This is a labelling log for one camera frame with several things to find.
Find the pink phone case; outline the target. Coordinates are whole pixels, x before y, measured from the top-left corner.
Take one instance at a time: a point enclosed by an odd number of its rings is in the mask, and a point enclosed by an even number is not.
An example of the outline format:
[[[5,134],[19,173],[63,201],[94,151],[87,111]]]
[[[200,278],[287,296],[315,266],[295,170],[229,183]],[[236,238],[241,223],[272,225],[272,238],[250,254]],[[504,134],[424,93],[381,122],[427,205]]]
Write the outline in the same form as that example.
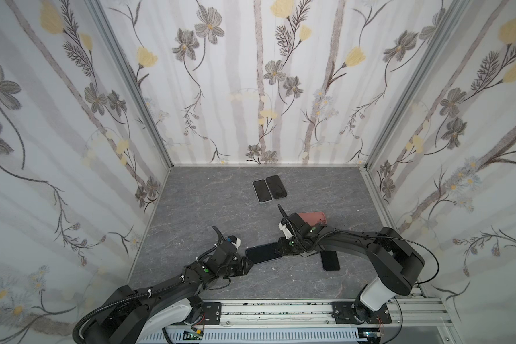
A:
[[[311,226],[317,224],[327,224],[326,216],[323,212],[304,212],[298,214],[301,219]]]

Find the black phone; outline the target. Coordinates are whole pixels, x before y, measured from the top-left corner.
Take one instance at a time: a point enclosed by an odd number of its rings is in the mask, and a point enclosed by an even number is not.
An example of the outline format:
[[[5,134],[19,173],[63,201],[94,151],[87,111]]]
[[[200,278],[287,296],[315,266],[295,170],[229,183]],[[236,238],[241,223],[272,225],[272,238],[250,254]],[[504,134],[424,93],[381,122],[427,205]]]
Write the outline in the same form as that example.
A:
[[[325,271],[339,271],[341,269],[336,251],[322,251],[320,253],[322,268]]]
[[[250,247],[245,250],[246,258],[253,264],[259,265],[265,262],[282,258],[276,242]]]
[[[268,176],[265,181],[273,199],[282,199],[288,195],[287,190],[278,175]]]
[[[264,179],[252,182],[259,203],[272,201],[272,195]]]

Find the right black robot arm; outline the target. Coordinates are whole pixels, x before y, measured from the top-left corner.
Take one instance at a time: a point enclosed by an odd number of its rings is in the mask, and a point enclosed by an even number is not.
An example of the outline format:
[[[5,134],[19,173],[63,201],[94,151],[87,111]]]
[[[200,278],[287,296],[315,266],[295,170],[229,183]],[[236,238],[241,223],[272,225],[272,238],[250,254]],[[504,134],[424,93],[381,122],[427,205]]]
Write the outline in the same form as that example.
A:
[[[281,211],[283,237],[276,250],[282,256],[342,252],[367,259],[376,277],[338,317],[352,324],[372,323],[384,313],[390,299],[408,296],[418,284],[424,258],[398,232],[384,227],[378,232],[340,230],[326,224],[310,225],[297,213]]]

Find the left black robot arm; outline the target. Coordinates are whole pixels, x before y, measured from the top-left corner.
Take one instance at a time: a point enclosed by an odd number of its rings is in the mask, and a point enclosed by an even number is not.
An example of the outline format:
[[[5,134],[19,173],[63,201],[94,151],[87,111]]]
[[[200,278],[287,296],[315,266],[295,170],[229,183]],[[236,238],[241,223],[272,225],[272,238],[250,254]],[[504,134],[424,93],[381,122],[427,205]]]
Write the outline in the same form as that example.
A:
[[[182,269],[182,273],[157,285],[133,289],[123,285],[98,308],[83,316],[73,328],[75,343],[137,343],[143,338],[152,318],[173,310],[177,303],[189,308],[175,315],[183,323],[193,315],[201,316],[199,293],[217,280],[230,280],[249,273],[252,263],[238,253],[241,239],[225,237],[217,227],[214,246]]]

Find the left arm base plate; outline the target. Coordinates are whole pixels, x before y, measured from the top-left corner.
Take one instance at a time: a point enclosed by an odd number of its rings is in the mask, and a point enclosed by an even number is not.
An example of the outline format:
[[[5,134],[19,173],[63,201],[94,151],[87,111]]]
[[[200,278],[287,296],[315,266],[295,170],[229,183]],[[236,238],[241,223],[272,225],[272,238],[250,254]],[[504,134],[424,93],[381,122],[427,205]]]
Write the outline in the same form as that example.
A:
[[[220,302],[203,302],[192,309],[187,322],[191,325],[219,325],[221,316]]]

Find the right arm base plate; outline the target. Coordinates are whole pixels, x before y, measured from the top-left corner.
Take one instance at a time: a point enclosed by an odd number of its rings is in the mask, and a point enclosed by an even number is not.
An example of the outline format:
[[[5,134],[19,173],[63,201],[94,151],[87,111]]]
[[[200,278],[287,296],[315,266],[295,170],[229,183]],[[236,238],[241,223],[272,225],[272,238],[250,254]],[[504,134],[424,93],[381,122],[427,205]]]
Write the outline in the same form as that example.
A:
[[[391,324],[392,319],[387,305],[372,311],[361,302],[332,302],[332,318],[337,324],[380,325]]]

